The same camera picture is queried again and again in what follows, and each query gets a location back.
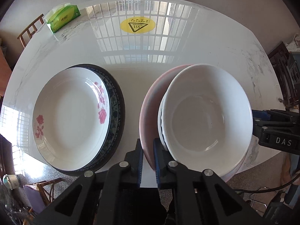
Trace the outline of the white Rabbit bowl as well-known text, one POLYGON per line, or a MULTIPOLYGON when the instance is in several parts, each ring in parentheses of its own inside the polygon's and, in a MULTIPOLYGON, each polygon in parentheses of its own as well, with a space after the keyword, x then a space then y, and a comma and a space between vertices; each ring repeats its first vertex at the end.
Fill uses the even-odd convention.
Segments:
POLYGON ((211 95, 190 95, 163 102, 161 129, 172 157, 191 170, 212 169, 219 176, 243 160, 252 135, 248 104, 231 107, 211 95))

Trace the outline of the large blue floral plate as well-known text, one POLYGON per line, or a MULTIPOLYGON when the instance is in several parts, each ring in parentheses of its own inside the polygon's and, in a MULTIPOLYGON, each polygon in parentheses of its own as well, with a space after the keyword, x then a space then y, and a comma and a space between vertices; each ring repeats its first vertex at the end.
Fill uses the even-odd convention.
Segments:
POLYGON ((85 68, 96 73, 108 88, 110 98, 110 126, 106 136, 106 140, 98 151, 95 158, 84 167, 74 170, 66 171, 56 168, 57 171, 69 175, 80 176, 85 171, 91 170, 96 172, 101 169, 113 157, 119 143, 122 139, 122 134, 125 126, 126 108, 122 90, 116 79, 104 68, 94 64, 77 64, 75 68, 85 68))

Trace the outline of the white cup on floor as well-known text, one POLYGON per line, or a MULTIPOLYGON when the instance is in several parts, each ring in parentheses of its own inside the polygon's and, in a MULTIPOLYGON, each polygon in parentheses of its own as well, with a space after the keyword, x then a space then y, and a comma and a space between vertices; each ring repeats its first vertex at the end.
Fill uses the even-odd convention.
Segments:
POLYGON ((20 188, 20 180, 17 175, 5 174, 3 176, 3 184, 7 189, 14 190, 20 188))

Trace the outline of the yellow hot warning sticker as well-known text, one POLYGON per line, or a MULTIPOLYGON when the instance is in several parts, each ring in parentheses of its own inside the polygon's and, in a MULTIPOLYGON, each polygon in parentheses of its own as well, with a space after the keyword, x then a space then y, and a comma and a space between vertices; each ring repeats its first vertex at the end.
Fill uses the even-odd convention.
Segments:
POLYGON ((120 23, 122 31, 131 34, 144 34, 152 31, 156 27, 156 23, 146 17, 131 17, 120 23))

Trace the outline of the white pink-flower plate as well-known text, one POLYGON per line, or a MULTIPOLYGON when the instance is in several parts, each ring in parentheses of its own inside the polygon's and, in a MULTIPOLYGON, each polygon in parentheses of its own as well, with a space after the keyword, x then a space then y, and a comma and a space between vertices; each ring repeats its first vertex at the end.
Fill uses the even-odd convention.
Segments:
POLYGON ((34 141, 41 156, 62 171, 78 171, 103 146, 110 125, 108 89, 93 71, 65 69, 41 90, 33 111, 34 141))

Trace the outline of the green tissue pack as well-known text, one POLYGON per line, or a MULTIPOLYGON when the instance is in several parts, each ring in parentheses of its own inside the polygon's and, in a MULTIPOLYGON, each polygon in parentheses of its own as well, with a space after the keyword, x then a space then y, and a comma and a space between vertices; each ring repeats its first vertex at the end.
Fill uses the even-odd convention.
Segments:
POLYGON ((44 20, 47 23, 48 28, 54 34, 80 15, 77 5, 65 3, 52 8, 44 16, 44 20))

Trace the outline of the dark wooden side furniture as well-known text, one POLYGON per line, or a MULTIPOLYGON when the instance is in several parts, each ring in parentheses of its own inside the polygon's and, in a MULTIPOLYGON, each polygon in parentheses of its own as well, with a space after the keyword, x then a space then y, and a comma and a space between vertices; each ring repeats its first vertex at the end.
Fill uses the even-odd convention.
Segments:
POLYGON ((281 42, 268 58, 276 73, 285 108, 299 107, 299 52, 289 52, 281 42))

